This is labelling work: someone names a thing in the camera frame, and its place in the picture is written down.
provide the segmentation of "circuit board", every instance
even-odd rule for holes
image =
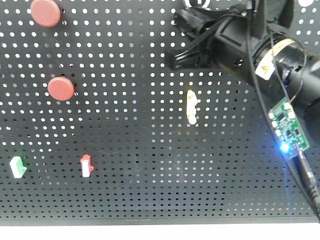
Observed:
[[[280,140],[280,148],[289,158],[293,158],[298,154],[296,146],[301,151],[310,147],[292,105],[286,97],[269,111],[268,116],[275,135]]]

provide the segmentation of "white connector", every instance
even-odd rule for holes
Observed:
[[[284,106],[285,110],[292,109],[292,106],[291,106],[291,104],[289,102],[285,102],[283,106]]]
[[[91,156],[84,155],[81,160],[81,169],[82,169],[82,177],[89,178],[90,173],[94,170],[94,167],[91,165]]]
[[[273,112],[269,112],[269,119],[274,119],[275,118],[275,115],[274,115],[274,113]]]
[[[194,125],[197,123],[197,109],[198,99],[194,91],[189,90],[186,93],[186,117],[188,118],[189,124]]]
[[[290,119],[294,119],[294,118],[296,117],[295,112],[294,112],[294,111],[288,112],[288,117],[289,117]]]
[[[275,135],[277,137],[280,137],[281,136],[281,131],[279,129],[275,130]]]
[[[278,126],[278,123],[276,121],[272,122],[272,127],[276,128]]]

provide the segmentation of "white background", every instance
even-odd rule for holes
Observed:
[[[319,223],[0,227],[2,240],[319,240]]]

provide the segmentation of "warning label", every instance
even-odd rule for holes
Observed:
[[[294,42],[295,41],[293,41],[292,39],[285,39],[274,45],[273,48],[267,52],[267,54],[259,63],[258,67],[255,70],[255,74],[263,78],[264,80],[269,80],[276,70],[273,63],[274,57],[277,56],[285,47]]]

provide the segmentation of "red push button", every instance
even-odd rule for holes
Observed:
[[[33,20],[43,27],[53,27],[60,20],[60,8],[53,0],[33,0],[30,8]]]
[[[75,94],[75,87],[69,79],[58,76],[50,80],[48,91],[54,99],[67,101]]]

